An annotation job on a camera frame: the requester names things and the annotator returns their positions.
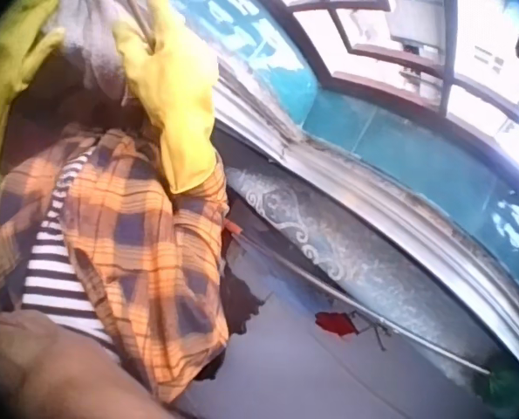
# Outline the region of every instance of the glove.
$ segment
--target glove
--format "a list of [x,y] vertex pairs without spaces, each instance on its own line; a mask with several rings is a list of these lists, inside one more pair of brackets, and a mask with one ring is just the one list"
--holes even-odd
[[118,22],[113,35],[127,84],[161,131],[162,165],[170,191],[180,194],[203,183],[215,169],[210,134],[218,64],[167,0],[149,0],[148,7],[154,18],[154,52],[130,24]]
[[0,19],[0,152],[11,102],[31,82],[48,54],[64,38],[58,28],[34,45],[58,0],[18,0]]

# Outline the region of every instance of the blue painted surface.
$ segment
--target blue painted surface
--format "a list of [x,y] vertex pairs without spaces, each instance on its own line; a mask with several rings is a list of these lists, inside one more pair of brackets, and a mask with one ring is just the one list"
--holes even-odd
[[519,188],[454,142],[373,104],[319,91],[304,129],[359,156],[460,225],[519,283]]
[[319,91],[304,123],[304,130],[347,151],[353,151],[364,127],[369,125],[377,109],[377,106],[363,100]]
[[298,48],[257,0],[173,0],[172,5],[200,37],[246,62],[294,122],[304,123],[318,81]]
[[519,281],[519,191],[498,179],[473,233]]

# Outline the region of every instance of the plaid shirt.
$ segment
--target plaid shirt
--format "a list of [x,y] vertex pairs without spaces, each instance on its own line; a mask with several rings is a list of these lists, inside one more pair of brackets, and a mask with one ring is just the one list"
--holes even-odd
[[118,131],[67,128],[0,188],[0,312],[21,306],[26,265],[65,163],[97,144],[61,213],[71,263],[124,366],[171,402],[225,347],[219,292],[228,210],[222,164],[168,197],[159,149]]

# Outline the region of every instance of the gray cloth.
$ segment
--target gray cloth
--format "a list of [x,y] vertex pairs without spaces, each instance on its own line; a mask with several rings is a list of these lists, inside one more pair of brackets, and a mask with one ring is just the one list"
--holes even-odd
[[[147,17],[146,2],[138,0]],[[126,0],[60,0],[58,10],[44,26],[47,33],[65,28],[61,52],[84,77],[88,89],[100,89],[112,100],[126,97],[126,78],[113,40],[113,24],[131,21],[137,27]]]

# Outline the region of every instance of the striped shirt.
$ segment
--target striped shirt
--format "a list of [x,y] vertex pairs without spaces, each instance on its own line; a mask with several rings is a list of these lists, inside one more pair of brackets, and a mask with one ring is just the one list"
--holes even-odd
[[23,309],[38,310],[55,323],[96,340],[116,360],[118,355],[104,331],[71,265],[59,215],[67,190],[94,148],[65,164],[51,193],[51,205],[32,246],[23,294]]

